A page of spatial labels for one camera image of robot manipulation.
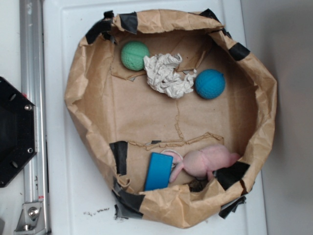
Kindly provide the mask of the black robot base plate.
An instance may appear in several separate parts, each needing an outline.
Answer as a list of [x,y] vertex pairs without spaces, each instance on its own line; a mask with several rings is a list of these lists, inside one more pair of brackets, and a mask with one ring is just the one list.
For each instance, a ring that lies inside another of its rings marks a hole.
[[35,106],[0,78],[0,187],[4,188],[36,154]]

